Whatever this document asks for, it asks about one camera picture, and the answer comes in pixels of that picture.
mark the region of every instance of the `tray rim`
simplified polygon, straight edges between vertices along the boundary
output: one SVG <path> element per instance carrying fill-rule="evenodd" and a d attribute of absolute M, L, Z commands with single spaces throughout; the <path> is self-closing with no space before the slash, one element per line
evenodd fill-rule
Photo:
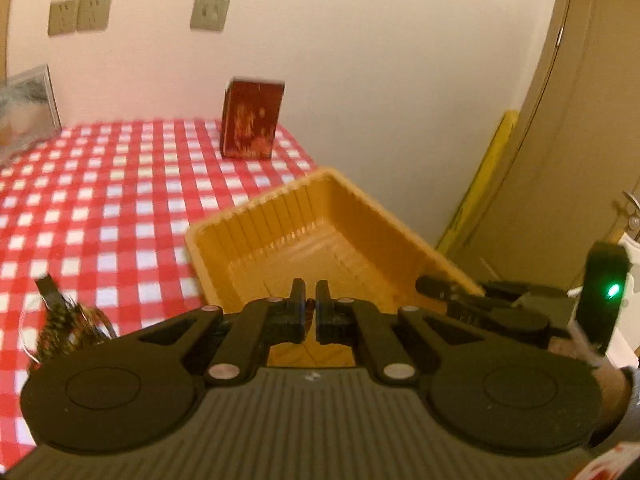
<path fill-rule="evenodd" d="M 209 279 L 209 272 L 204 263 L 204 260 L 202 259 L 200 251 L 198 250 L 195 240 L 196 233 L 204 226 L 213 224 L 221 219 L 231 218 L 232 216 L 248 210 L 259 203 L 268 202 L 269 200 L 276 198 L 277 196 L 291 192 L 300 186 L 304 186 L 305 184 L 309 184 L 314 180 L 325 177 L 334 179 L 338 182 L 338 184 L 345 187 L 349 192 L 353 193 L 359 200 L 362 200 L 364 203 L 370 206 L 370 208 L 375 210 L 376 213 L 382 216 L 385 221 L 389 222 L 394 229 L 399 230 L 405 238 L 407 238 L 413 245 L 417 246 L 418 249 L 426 254 L 427 257 L 432 259 L 434 263 L 439 266 L 450 279 L 460 284 L 464 290 L 466 290 L 470 294 L 484 296 L 484 290 L 482 290 L 482 288 L 474 280 L 467 276 L 462 270 L 457 268 L 443 254 L 439 253 L 436 249 L 431 247 L 423 238 L 421 238 L 411 228 L 404 224 L 404 222 L 402 222 L 392 212 L 382 207 L 379 202 L 377 202 L 373 197 L 361 190 L 353 182 L 348 180 L 340 171 L 336 170 L 335 168 L 321 166 L 316 170 L 307 173 L 301 178 L 296 178 L 291 182 L 275 187 L 274 189 L 262 193 L 261 195 L 258 195 L 241 205 L 229 209 L 224 209 L 217 213 L 213 213 L 189 226 L 184 234 L 185 246 L 187 249 L 188 257 L 191 261 L 191 265 L 193 266 L 193 269 L 196 273 L 198 284 L 200 285 L 200 288 L 204 293 L 204 297 L 207 303 L 216 304 L 220 299 L 218 298 L 218 294 L 216 292 L 216 289 L 214 288 L 212 281 Z"/>

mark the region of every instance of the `hand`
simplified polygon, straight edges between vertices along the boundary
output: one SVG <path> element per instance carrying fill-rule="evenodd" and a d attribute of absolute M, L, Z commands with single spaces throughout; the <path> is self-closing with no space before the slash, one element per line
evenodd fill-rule
<path fill-rule="evenodd" d="M 574 342 L 570 339 L 552 337 L 548 350 L 554 354 L 578 359 Z M 600 385 L 602 407 L 596 421 L 596 433 L 610 433 L 620 423 L 631 400 L 631 384 L 621 370 L 614 368 L 608 360 L 593 370 Z"/>

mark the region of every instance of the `door frame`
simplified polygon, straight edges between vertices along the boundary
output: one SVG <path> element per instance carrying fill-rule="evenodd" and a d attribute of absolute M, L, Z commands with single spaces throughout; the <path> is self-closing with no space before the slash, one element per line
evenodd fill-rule
<path fill-rule="evenodd" d="M 531 85 L 527 91 L 527 95 L 522 104 L 522 110 L 518 117 L 518 121 L 513 128 L 507 144 L 504 147 L 500 161 L 482 194 L 479 203 L 470 212 L 465 223 L 460 228 L 460 233 L 453 241 L 446 253 L 448 258 L 455 260 L 457 253 L 464 249 L 473 236 L 476 226 L 480 223 L 489 206 L 494 201 L 502 182 L 509 173 L 518 151 L 529 131 L 530 124 L 542 99 L 545 91 L 546 83 L 551 75 L 551 70 L 556 61 L 558 52 L 558 39 L 564 22 L 566 20 L 570 0 L 556 0 L 549 22 L 549 28 L 546 33 L 545 43 L 542 48 L 542 54 L 538 61 L 538 66 L 531 80 Z"/>
<path fill-rule="evenodd" d="M 6 44 L 9 36 L 9 10 L 11 0 L 0 0 L 0 82 L 4 83 L 7 76 Z"/>

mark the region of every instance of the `red and white checkered tablecloth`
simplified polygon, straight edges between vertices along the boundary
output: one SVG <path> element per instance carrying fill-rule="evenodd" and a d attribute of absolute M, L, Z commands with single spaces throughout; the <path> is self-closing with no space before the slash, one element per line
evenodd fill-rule
<path fill-rule="evenodd" d="M 0 464 L 33 440 L 19 394 L 28 357 L 20 311 L 37 298 L 34 278 L 102 308 L 119 334 L 202 304 L 187 263 L 190 222 L 241 204 L 314 168 L 284 129 L 273 158 L 223 160 L 214 121 L 153 121 L 65 128 L 0 171 Z M 44 320 L 26 312 L 34 343 Z"/>

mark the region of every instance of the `sleeve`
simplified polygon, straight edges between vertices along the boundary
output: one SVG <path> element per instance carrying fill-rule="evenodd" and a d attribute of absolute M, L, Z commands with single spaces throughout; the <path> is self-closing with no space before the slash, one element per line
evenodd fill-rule
<path fill-rule="evenodd" d="M 631 400 L 616 429 L 593 447 L 595 454 L 604 453 L 619 442 L 640 442 L 640 369 L 623 368 L 622 371 L 632 383 Z"/>

